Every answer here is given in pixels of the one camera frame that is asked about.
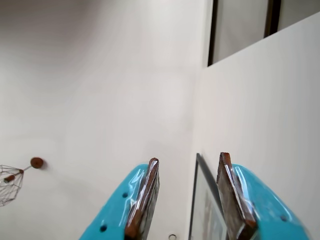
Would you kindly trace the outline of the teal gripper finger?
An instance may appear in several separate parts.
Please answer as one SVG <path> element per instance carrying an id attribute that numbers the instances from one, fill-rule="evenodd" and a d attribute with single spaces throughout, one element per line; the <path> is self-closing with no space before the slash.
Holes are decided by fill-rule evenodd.
<path id="1" fill-rule="evenodd" d="M 221 152 L 216 177 L 230 240 L 310 240 L 308 230 L 253 172 Z"/>
<path id="2" fill-rule="evenodd" d="M 146 240 L 160 188 L 159 160 L 136 166 L 81 235 L 81 240 Z"/>

